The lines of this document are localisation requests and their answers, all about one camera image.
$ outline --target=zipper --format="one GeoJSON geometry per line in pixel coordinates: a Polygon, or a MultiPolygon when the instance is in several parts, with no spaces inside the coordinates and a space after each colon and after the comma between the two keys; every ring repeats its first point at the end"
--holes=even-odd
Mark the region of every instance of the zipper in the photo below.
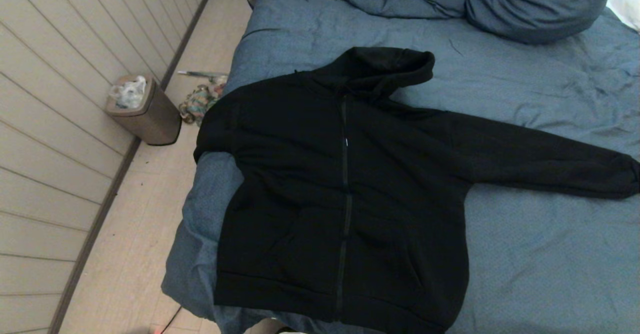
{"type": "Polygon", "coordinates": [[[345,265],[347,259],[347,239],[352,224],[352,206],[354,198],[349,188],[349,138],[347,138],[347,95],[340,102],[342,117],[342,189],[345,192],[344,225],[342,242],[340,243],[340,263],[338,264],[338,280],[336,284],[335,320],[340,321],[343,315],[343,287],[345,281],[345,265]]]}

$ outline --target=baseboard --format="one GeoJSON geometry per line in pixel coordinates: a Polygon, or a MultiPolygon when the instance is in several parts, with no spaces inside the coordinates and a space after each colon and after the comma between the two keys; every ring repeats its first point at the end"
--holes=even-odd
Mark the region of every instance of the baseboard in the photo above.
{"type": "MultiPolygon", "coordinates": [[[[196,24],[202,15],[202,11],[204,10],[207,2],[209,0],[202,0],[198,6],[198,10],[193,15],[193,18],[187,27],[187,31],[182,37],[180,45],[171,59],[171,63],[167,68],[164,76],[162,77],[162,81],[160,82],[160,86],[162,90],[166,90],[169,85],[169,81],[171,77],[174,75],[176,71],[176,67],[178,66],[178,62],[180,58],[183,56],[185,52],[185,47],[189,43],[189,39],[192,37],[192,33],[194,33],[194,29],[196,24]]],[[[84,241],[82,249],[80,250],[80,254],[78,255],[78,259],[73,266],[73,271],[71,271],[71,276],[66,283],[66,287],[64,287],[64,292],[62,293],[62,298],[60,299],[59,304],[57,305],[57,309],[55,311],[53,320],[51,322],[50,328],[48,328],[48,334],[59,334],[60,328],[62,327],[62,322],[67,313],[67,309],[69,309],[69,304],[71,303],[71,299],[73,298],[74,291],[76,290],[76,286],[78,285],[78,281],[80,281],[80,277],[85,268],[85,264],[87,263],[87,259],[89,259],[89,254],[91,253],[91,249],[94,247],[94,243],[96,243],[96,239],[98,238],[98,233],[100,229],[103,227],[103,223],[107,218],[107,214],[109,213],[109,209],[112,207],[114,203],[114,199],[118,194],[118,190],[122,184],[122,181],[127,174],[127,170],[133,161],[133,158],[138,151],[138,147],[140,146],[140,138],[134,138],[131,142],[131,145],[128,147],[126,154],[122,160],[122,163],[119,166],[118,172],[111,183],[109,188],[109,192],[107,193],[102,205],[100,205],[100,209],[98,210],[98,214],[89,230],[89,234],[87,234],[87,238],[84,241]]]]}

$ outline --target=pillow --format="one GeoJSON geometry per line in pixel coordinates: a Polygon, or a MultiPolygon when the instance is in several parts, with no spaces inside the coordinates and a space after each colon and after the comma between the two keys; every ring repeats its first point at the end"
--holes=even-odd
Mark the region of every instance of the pillow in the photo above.
{"type": "Polygon", "coordinates": [[[555,42],[589,28],[607,0],[466,0],[467,20],[521,43],[555,42]]]}
{"type": "Polygon", "coordinates": [[[608,0],[606,6],[621,22],[640,33],[640,0],[608,0]]]}

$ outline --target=white pillow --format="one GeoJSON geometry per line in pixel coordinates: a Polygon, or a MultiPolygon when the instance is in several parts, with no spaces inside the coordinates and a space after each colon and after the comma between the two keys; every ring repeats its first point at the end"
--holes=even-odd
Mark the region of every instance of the white pillow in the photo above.
{"type": "Polygon", "coordinates": [[[640,0],[608,0],[606,6],[621,22],[640,33],[640,0]]]}

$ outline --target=white wall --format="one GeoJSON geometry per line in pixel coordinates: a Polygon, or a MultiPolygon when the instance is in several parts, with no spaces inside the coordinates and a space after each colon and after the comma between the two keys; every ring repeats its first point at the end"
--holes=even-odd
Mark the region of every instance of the white wall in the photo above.
{"type": "Polygon", "coordinates": [[[0,334],[45,333],[133,136],[103,112],[160,81],[201,0],[0,0],[0,334]]]}

